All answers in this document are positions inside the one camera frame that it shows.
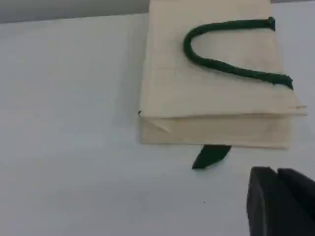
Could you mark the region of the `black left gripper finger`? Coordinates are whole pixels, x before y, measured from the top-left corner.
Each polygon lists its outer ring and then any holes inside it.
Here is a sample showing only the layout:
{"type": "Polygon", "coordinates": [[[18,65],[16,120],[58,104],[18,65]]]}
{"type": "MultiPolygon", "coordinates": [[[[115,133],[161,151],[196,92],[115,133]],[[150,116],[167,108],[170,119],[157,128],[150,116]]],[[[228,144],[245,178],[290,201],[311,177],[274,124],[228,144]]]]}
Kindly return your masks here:
{"type": "Polygon", "coordinates": [[[306,236],[308,216],[269,167],[253,167],[247,194],[251,236],[306,236]]]}
{"type": "Polygon", "coordinates": [[[294,169],[278,169],[283,193],[278,205],[279,236],[315,234],[315,181],[294,169]]]}

